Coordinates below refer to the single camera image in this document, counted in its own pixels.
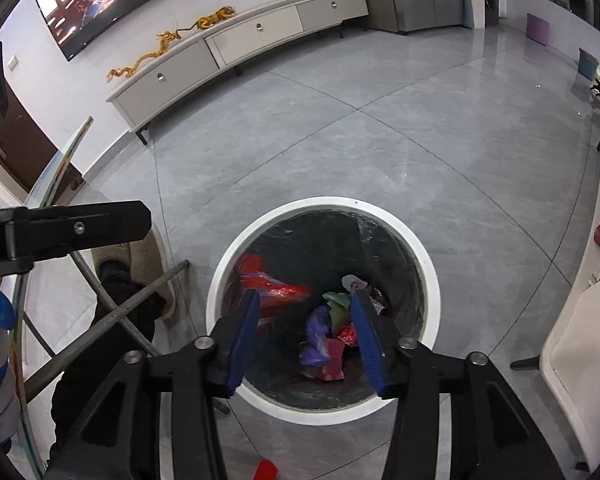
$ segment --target dragon figurine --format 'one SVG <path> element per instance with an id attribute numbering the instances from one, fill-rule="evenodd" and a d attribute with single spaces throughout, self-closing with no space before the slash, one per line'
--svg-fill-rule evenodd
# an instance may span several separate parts
<path id="1" fill-rule="evenodd" d="M 147 54 L 142 54 L 138 59 L 136 59 L 136 63 L 133 66 L 125 66 L 124 68 L 112 68 L 107 73 L 107 83 L 111 82 L 114 77 L 126 76 L 126 78 L 131 77 L 138 71 L 138 67 L 140 63 L 142 63 L 145 59 L 149 59 L 152 57 L 160 57 L 162 54 L 167 52 L 169 49 L 169 45 L 174 40 L 181 40 L 182 37 L 180 33 L 185 30 L 191 30 L 192 28 L 199 28 L 200 30 L 205 30 L 206 28 L 215 25 L 216 23 L 222 22 L 227 18 L 230 18 L 235 14 L 235 9 L 230 6 L 221 7 L 221 9 L 216 10 L 213 14 L 209 16 L 204 16 L 196 20 L 196 22 L 191 25 L 189 28 L 177 28 L 172 31 L 165 31 L 162 34 L 158 34 L 158 38 L 160 38 L 160 49 L 155 52 L 148 52 Z"/>

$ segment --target person's foot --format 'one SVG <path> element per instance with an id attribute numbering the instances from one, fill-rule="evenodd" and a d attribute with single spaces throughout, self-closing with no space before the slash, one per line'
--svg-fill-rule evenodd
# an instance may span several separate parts
<path id="1" fill-rule="evenodd" d="M 149 285 L 166 272 L 167 253 L 162 236 L 155 224 L 143 240 L 131 242 L 131 279 L 141 285 Z M 173 284 L 166 282 L 158 289 L 158 294 L 166 301 L 160 319 L 168 319 L 176 308 Z"/>
<path id="2" fill-rule="evenodd" d="M 118 262 L 122 264 L 121 269 L 130 272 L 131 269 L 131 248 L 129 244 L 107 245 L 96 247 L 91 250 L 93 258 L 93 267 L 96 269 L 96 276 L 102 282 L 102 264 L 105 262 Z"/>

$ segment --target metal screw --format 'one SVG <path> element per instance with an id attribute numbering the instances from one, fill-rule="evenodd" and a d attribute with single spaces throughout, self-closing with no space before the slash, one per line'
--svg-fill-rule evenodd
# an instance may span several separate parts
<path id="1" fill-rule="evenodd" d="M 216 342 L 208 335 L 203 335 L 196 339 L 194 344 L 198 350 L 206 350 L 207 348 L 211 348 L 213 345 L 215 345 Z"/>
<path id="2" fill-rule="evenodd" d="M 489 358 L 482 352 L 471 352 L 469 354 L 469 361 L 476 366 L 484 366 L 489 362 Z"/>
<path id="3" fill-rule="evenodd" d="M 418 347 L 418 340 L 413 337 L 401 337 L 398 345 L 404 350 L 415 350 Z"/>
<path id="4" fill-rule="evenodd" d="M 131 350 L 125 354 L 124 359 L 125 359 L 125 363 L 134 365 L 136 363 L 139 363 L 143 357 L 144 357 L 144 354 L 141 351 Z"/>

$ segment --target tv stand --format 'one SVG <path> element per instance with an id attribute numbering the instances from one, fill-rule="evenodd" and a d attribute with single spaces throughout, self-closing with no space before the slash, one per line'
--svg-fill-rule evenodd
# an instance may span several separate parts
<path id="1" fill-rule="evenodd" d="M 366 16 L 366 0 L 276 0 L 181 40 L 144 65 L 107 98 L 143 144 L 148 123 L 227 70 L 302 36 Z"/>

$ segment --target brown door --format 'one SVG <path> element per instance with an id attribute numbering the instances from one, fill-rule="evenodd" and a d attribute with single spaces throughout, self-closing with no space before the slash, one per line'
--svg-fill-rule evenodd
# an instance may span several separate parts
<path id="1" fill-rule="evenodd" d="M 42 132 L 7 85 L 9 108 L 0 129 L 0 164 L 30 192 L 58 149 Z M 71 165 L 62 180 L 61 189 L 72 181 L 79 181 L 80 173 Z"/>

